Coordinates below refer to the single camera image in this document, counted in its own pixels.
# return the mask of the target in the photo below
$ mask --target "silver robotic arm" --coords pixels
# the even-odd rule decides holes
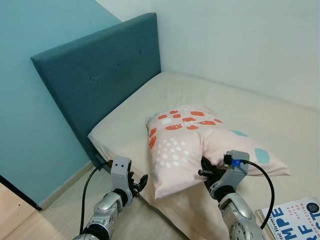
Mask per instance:
[[[117,156],[112,163],[112,191],[94,206],[93,216],[79,236],[73,240],[110,240],[115,231],[116,221],[124,207],[132,203],[148,181],[144,175],[139,183],[134,183],[130,172],[131,160]]]
[[[237,160],[249,160],[249,154],[228,151],[224,161],[227,169],[218,169],[202,158],[202,170],[198,174],[208,177],[205,186],[210,196],[219,202],[219,210],[229,231],[231,240],[263,240],[263,232],[256,223],[256,217],[245,200],[236,193],[238,184],[248,173],[248,164]]]

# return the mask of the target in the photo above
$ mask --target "bed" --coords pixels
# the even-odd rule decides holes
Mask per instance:
[[[31,59],[95,166],[115,155],[125,156],[131,158],[137,180],[145,173],[152,176],[145,119],[182,104],[202,104],[226,124],[265,144],[289,166],[292,176],[272,178],[276,204],[305,196],[320,198],[319,113],[209,80],[161,72],[155,13]],[[98,151],[87,136],[102,119],[109,128],[101,134],[110,140]],[[218,203],[203,184],[155,200],[152,181],[150,177],[141,197],[189,239],[228,239]],[[238,192],[255,211],[269,205],[266,189],[263,177],[246,177]]]

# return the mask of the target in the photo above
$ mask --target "orange pattern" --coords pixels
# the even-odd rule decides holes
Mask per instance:
[[[158,116],[158,119],[160,120],[160,119],[165,119],[166,117],[168,117],[166,114],[163,114],[163,115],[161,115],[161,116]]]
[[[214,119],[217,123],[221,123],[221,124],[223,124],[223,122],[221,121],[221,120],[219,120],[219,119]]]
[[[165,129],[167,130],[176,130],[182,128],[181,124],[176,124],[176,125],[171,125],[171,126],[166,126]]]
[[[149,142],[149,148],[152,149],[156,143],[156,140],[157,140],[157,137],[156,136],[153,136],[151,139],[150,139],[150,142]]]
[[[190,122],[190,121],[195,121],[195,119],[193,117],[185,117],[185,118],[182,118],[182,121]]]
[[[156,131],[157,131],[156,128],[151,129],[149,137],[151,138],[153,136],[153,134],[156,133]]]
[[[214,121],[200,121],[198,124],[203,124],[203,125],[216,125]]]
[[[186,127],[188,130],[194,130],[194,129],[198,129],[199,127],[195,126],[195,125],[190,125]]]
[[[204,116],[205,114],[202,111],[191,111],[191,115],[195,116]]]

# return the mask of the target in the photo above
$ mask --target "blue spot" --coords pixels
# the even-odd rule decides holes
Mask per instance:
[[[242,131],[238,131],[238,130],[231,130],[234,134],[237,134],[239,136],[243,136],[243,137],[248,137],[247,134],[243,133]]]
[[[254,149],[256,159],[261,164],[268,164],[270,162],[270,156],[266,150],[263,150],[261,148],[255,148]]]

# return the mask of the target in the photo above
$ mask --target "teal headboard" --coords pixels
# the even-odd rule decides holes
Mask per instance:
[[[157,16],[138,16],[31,60],[89,158],[98,166],[102,159],[87,138],[91,129],[161,72]]]

